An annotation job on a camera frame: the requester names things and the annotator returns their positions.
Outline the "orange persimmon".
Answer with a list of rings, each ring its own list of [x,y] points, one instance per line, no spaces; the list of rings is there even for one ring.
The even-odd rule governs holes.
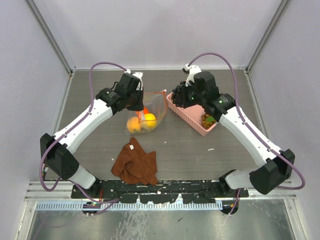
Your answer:
[[[143,110],[141,111],[142,112],[142,115],[144,116],[145,114],[148,114],[149,111],[146,107],[143,108]]]

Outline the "brown longan bunch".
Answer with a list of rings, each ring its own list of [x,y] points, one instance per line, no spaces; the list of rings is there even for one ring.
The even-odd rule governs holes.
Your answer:
[[[201,125],[204,129],[208,130],[216,123],[216,120],[209,114],[204,113],[201,115]]]

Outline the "orange peach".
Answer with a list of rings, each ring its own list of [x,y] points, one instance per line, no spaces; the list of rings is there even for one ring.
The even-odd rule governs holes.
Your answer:
[[[126,127],[130,133],[137,133],[137,132],[140,132],[142,129],[139,118],[137,116],[134,116],[128,119],[126,123]]]

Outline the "clear zip top bag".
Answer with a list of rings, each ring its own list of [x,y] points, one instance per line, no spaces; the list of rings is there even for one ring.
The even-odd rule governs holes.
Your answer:
[[[167,110],[168,110],[168,103],[166,100],[166,93],[167,90],[163,89],[161,91],[153,91],[153,92],[145,92],[143,94],[143,107],[146,107],[149,111],[149,113],[155,115],[156,120],[157,120],[157,125],[156,127],[161,123],[163,118],[165,117]],[[145,119],[145,116],[142,114],[141,111],[129,111],[127,121],[132,118],[132,117],[138,117],[139,122],[141,125],[141,122]],[[136,133],[130,133],[127,130],[127,121],[126,121],[126,126],[124,129],[124,132],[126,135],[133,135],[133,134],[144,134],[153,131],[153,129],[145,129],[141,125],[141,130]]]

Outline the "yellow apple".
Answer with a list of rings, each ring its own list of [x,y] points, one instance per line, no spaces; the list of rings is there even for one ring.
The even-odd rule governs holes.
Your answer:
[[[154,114],[146,113],[144,115],[144,120],[141,122],[141,126],[144,129],[151,130],[157,126],[157,119]]]

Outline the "dark grape bunch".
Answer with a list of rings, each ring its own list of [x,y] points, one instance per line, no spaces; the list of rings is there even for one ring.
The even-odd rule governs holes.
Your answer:
[[[176,107],[183,108],[185,105],[185,84],[177,85],[172,90],[171,100]]]

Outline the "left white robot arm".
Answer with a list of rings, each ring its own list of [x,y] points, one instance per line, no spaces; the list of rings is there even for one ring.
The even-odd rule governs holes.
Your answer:
[[[104,88],[93,97],[90,106],[68,126],[54,135],[40,138],[41,164],[62,180],[74,183],[88,198],[95,198],[101,181],[80,165],[74,153],[80,144],[104,121],[116,113],[143,110],[143,73],[124,72],[113,88]]]

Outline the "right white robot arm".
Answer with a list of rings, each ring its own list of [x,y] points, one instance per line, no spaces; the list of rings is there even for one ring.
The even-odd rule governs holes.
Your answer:
[[[266,195],[291,176],[295,154],[268,140],[242,109],[237,108],[230,94],[219,92],[210,72],[190,73],[174,90],[173,100],[178,107],[201,106],[206,114],[228,129],[253,158],[256,169],[231,170],[219,178],[219,191],[223,196],[231,197],[239,188],[254,188]]]

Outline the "pink plastic basket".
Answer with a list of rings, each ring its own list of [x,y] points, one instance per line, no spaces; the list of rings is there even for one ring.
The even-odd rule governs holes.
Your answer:
[[[194,105],[188,108],[177,107],[173,104],[172,92],[166,96],[166,99],[168,107],[200,135],[205,136],[217,125],[217,123],[213,123],[208,129],[202,125],[202,115],[204,115],[205,112],[201,106]]]

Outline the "brown cloth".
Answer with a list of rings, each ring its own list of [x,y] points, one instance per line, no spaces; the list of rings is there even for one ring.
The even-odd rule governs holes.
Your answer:
[[[136,138],[131,137],[120,151],[111,172],[126,184],[155,186],[158,183],[156,152],[146,153]]]

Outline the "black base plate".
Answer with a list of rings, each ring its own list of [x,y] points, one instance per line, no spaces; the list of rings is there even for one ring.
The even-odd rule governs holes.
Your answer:
[[[105,201],[119,199],[120,203],[142,204],[174,203],[178,197],[184,204],[215,203],[219,198],[235,198],[236,190],[223,193],[219,182],[215,180],[160,180],[156,185],[127,184],[122,180],[101,180],[93,192],[87,192],[91,198]]]

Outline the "aluminium frame rail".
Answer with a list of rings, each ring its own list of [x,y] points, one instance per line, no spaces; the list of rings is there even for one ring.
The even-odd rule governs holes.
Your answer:
[[[127,184],[121,180],[101,180],[90,189],[80,191],[67,181],[60,181],[53,191],[43,189],[40,182],[32,181],[27,189],[26,200],[58,199],[119,199],[122,203],[166,203],[182,199],[187,203],[209,203],[217,200],[232,200],[235,190],[222,192],[216,180],[161,180],[157,185]]]

